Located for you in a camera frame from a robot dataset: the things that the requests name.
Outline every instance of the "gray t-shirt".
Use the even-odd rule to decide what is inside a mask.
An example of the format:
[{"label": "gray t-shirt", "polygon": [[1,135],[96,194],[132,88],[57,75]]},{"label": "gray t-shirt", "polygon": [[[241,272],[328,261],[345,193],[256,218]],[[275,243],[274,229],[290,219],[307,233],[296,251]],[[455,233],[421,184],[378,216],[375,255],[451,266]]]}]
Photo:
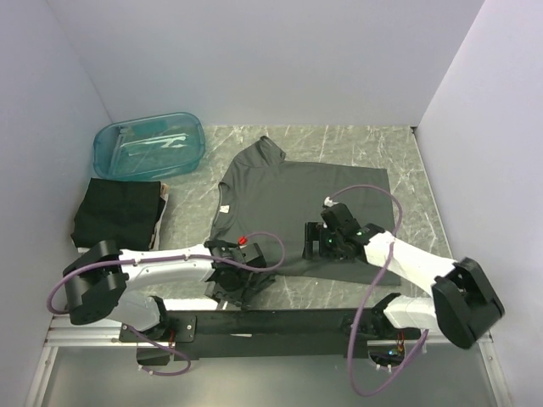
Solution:
[{"label": "gray t-shirt", "polygon": [[[286,154],[270,138],[261,137],[240,152],[219,183],[220,202],[211,227],[211,239],[237,242],[253,231],[269,231],[284,242],[287,257],[278,270],[285,276],[310,276],[369,284],[378,268],[360,261],[302,259],[304,225],[321,222],[324,198],[353,184],[372,184],[389,190],[387,171],[345,165],[285,161]],[[364,226],[374,223],[394,227],[392,203],[384,194],[366,189],[345,192],[335,200],[346,204]],[[272,238],[254,237],[266,263],[281,258]],[[382,285],[399,285],[400,278],[387,272]]]}]

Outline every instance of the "white wall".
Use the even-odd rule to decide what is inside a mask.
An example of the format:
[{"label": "white wall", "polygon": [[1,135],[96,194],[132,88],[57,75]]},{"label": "white wall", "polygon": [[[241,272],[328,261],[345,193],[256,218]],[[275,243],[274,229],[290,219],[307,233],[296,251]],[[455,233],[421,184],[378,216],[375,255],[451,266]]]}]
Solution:
[{"label": "white wall", "polygon": [[48,0],[114,121],[417,125],[483,0]]},{"label": "white wall", "polygon": [[0,55],[0,404],[15,407],[51,318],[48,289],[74,257],[92,138],[109,119],[42,0],[0,2]]},{"label": "white wall", "polygon": [[541,405],[543,3],[487,0],[417,131],[456,257],[506,307],[496,346],[515,405]]}]

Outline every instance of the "gray marble surface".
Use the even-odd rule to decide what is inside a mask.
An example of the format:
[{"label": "gray marble surface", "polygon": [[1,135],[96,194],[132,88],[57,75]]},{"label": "gray marble surface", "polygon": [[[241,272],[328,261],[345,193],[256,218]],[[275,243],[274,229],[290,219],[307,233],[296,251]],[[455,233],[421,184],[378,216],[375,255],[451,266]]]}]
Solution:
[{"label": "gray marble surface", "polygon": [[[204,130],[207,152],[198,169],[164,180],[171,190],[160,231],[161,249],[184,248],[207,239],[219,199],[218,182],[236,153],[267,135],[285,151],[289,161],[387,169],[390,190],[405,211],[398,237],[430,253],[450,257],[411,128],[240,125],[207,126]],[[146,293],[162,298],[202,298],[205,286],[178,282],[150,287]],[[349,282],[279,276],[251,306],[256,309],[355,307],[366,289],[365,285]],[[368,305],[388,293],[425,295],[418,287],[403,281],[399,287],[378,287]]]}]

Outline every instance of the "stack of folded clothes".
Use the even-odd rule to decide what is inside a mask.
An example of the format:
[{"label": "stack of folded clothes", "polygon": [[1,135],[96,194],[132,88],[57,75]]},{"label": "stack of folded clothes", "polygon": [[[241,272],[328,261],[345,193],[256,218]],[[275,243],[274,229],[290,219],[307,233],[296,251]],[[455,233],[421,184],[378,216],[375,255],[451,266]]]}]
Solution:
[{"label": "stack of folded clothes", "polygon": [[103,240],[119,248],[158,250],[168,186],[159,181],[92,178],[74,219],[71,238],[80,253]]}]

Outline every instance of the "transparent container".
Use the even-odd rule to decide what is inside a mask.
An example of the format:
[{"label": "transparent container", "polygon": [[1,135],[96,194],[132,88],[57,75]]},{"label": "transparent container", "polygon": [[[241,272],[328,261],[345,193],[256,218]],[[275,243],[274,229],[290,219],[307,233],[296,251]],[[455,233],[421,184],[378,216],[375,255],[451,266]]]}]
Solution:
[{"label": "transparent container", "polygon": [[164,114],[103,128],[94,138],[94,170],[108,180],[158,180],[196,170],[204,152],[196,116]]}]

